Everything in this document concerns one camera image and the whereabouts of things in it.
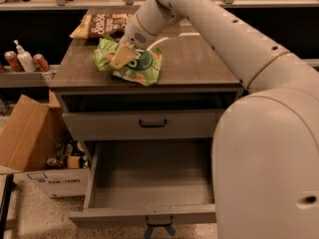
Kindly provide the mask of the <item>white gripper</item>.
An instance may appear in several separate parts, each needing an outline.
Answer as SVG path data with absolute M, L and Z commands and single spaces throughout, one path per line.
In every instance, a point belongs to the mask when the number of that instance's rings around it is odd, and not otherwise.
M 110 67 L 119 70 L 135 57 L 135 48 L 146 49 L 167 27 L 182 19 L 157 0 L 146 0 L 125 27 L 120 46 L 112 56 Z

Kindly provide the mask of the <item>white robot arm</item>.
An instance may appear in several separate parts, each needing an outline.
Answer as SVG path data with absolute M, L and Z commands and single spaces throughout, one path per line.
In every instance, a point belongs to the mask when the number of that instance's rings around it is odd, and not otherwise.
M 212 143 L 218 239 L 319 239 L 319 73 L 211 0 L 147 0 L 123 40 L 187 19 L 248 91 Z

